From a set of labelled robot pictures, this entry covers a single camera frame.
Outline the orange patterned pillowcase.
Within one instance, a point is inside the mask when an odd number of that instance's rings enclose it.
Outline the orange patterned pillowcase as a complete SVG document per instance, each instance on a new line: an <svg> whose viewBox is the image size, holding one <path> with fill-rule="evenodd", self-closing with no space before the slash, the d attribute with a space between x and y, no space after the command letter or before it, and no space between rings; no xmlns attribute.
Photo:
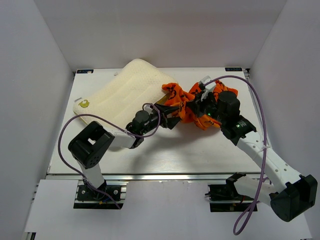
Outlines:
<svg viewBox="0 0 320 240"><path fill-rule="evenodd" d="M230 92L234 97L238 96L237 89L226 86L220 80L216 80L209 89L202 82L197 82L188 92L175 82L163 84L161 88L169 94L164 105L178 108L172 115L179 117L184 124L193 122L202 130L221 127L222 121L215 116L221 93Z"/></svg>

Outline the cream contoured pillow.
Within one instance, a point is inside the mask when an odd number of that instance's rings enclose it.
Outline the cream contoured pillow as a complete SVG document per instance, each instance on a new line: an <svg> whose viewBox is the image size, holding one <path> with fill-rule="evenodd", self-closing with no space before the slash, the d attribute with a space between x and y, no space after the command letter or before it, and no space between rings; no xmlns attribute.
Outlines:
<svg viewBox="0 0 320 240"><path fill-rule="evenodd" d="M176 80L145 60L129 62L109 83L74 103L76 115L92 114L125 129L145 103L156 103Z"/></svg>

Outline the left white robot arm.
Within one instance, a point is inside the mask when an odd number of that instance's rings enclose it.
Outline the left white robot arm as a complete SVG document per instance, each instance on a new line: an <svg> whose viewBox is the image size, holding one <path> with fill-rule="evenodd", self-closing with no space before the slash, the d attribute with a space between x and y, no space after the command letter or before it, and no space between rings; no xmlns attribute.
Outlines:
<svg viewBox="0 0 320 240"><path fill-rule="evenodd" d="M151 137L159 127L173 129L180 121L178 116L172 114L179 110L178 106L165 106L152 104L151 110L139 110L125 129L96 116L97 119L115 128L103 127L99 122L89 123L75 138L68 150L77 160L85 183L90 185L88 193L99 200L105 196L105 180L99 165L100 160L109 148L137 148L145 138Z"/></svg>

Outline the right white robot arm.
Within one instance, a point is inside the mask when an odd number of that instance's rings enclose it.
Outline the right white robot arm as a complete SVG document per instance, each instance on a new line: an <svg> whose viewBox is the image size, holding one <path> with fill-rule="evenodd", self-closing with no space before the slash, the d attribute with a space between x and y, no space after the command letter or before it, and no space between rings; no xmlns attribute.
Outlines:
<svg viewBox="0 0 320 240"><path fill-rule="evenodd" d="M218 98L211 92L206 98L198 94L186 106L197 117L209 116L218 121L223 135L261 168L272 185L262 184L258 201L270 206L281 220L290 222L314 206L317 180L310 174L303 176L263 143L256 127L240 114L235 93L222 91Z"/></svg>

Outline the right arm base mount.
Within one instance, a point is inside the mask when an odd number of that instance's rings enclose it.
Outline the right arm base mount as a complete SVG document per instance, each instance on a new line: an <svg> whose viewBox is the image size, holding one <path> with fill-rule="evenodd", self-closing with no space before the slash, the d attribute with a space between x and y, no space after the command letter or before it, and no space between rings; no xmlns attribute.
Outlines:
<svg viewBox="0 0 320 240"><path fill-rule="evenodd" d="M236 172L223 184L208 185L208 193L205 193L204 196L209 200L211 213L240 213L251 206L257 190L255 189L249 196L241 195L234 185L236 181L246 176L245 173Z"/></svg>

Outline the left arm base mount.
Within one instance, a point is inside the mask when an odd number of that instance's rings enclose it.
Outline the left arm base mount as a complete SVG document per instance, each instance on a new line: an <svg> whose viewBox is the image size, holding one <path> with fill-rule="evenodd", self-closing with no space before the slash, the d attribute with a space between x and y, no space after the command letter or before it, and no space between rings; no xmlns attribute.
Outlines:
<svg viewBox="0 0 320 240"><path fill-rule="evenodd" d="M127 188L121 184L103 183L98 191L86 183L76 188L73 208L82 210L120 210L126 198Z"/></svg>

